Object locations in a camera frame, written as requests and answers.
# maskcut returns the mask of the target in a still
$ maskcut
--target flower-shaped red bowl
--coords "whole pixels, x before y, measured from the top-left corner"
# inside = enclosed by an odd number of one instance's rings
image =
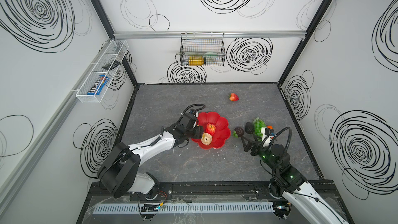
[[[220,117],[220,115],[216,112],[201,112],[198,115],[198,125],[202,126],[204,130],[206,130],[206,125],[208,123],[214,124],[216,126],[216,133],[213,135],[213,140],[210,145],[205,145],[202,143],[200,139],[193,139],[194,142],[197,142],[198,145],[205,150],[210,148],[221,148],[225,144],[225,140],[227,140],[231,136],[231,130],[228,128],[228,120],[224,117]]]

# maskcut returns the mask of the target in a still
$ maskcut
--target strawberry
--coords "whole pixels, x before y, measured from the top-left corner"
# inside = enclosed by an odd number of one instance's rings
[[[208,123],[206,125],[206,133],[210,134],[210,135],[214,135],[214,133],[216,133],[216,126],[213,124]]]
[[[228,97],[229,97],[230,101],[238,101],[239,100],[239,97],[234,93],[231,93]]]

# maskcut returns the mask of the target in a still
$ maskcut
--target silver metal bar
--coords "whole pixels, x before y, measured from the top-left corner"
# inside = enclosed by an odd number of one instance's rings
[[[181,38],[187,32],[179,31],[126,31],[115,32],[116,39],[136,39],[136,38]],[[275,38],[275,37],[298,37],[304,38],[307,32],[303,30],[282,30],[282,31],[195,31],[195,38],[212,38],[215,33],[224,33],[224,38],[241,38],[241,37],[261,37],[261,38]]]
[[[109,44],[110,42],[107,42],[102,47],[100,52],[98,52],[97,56],[92,61],[93,63],[97,63],[97,61],[101,57],[100,55],[105,52]],[[73,87],[73,90],[68,93],[67,97],[58,107],[57,111],[50,118],[50,120],[47,122],[42,132],[40,132],[35,141],[33,141],[32,145],[28,148],[27,152],[22,157],[21,161],[18,163],[18,166],[14,169],[13,173],[4,182],[0,192],[0,219],[12,203],[19,190],[22,188],[26,179],[35,168],[37,162],[46,151],[47,147],[57,134],[58,130],[61,128],[69,113],[72,111],[73,107],[78,101],[74,89],[77,89],[83,83],[83,81],[90,73],[92,66],[93,64],[90,64],[90,66],[87,67],[86,71],[82,74],[78,82]]]

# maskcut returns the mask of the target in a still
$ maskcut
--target white wire basket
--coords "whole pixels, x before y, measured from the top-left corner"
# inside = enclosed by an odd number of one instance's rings
[[[83,103],[99,103],[102,101],[113,77],[123,66],[121,63],[127,49],[129,48],[126,40],[112,40],[104,53],[94,65],[90,74],[77,91],[76,97]],[[116,68],[112,68],[115,61],[120,62]]]

